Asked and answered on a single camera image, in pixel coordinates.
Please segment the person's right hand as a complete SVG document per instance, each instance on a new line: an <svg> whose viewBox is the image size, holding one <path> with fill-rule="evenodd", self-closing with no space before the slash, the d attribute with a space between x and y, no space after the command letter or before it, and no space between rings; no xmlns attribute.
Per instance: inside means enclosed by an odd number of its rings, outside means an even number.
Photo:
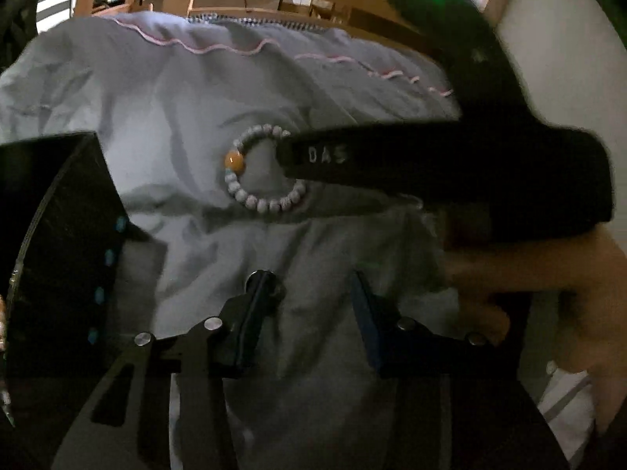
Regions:
<svg viewBox="0 0 627 470"><path fill-rule="evenodd" d="M538 293L553 301L551 359L590 377L596 428L607 432L626 400L626 253L608 228L501 253L449 251L441 263L488 334L500 337L508 328L490 297Z"/></svg>

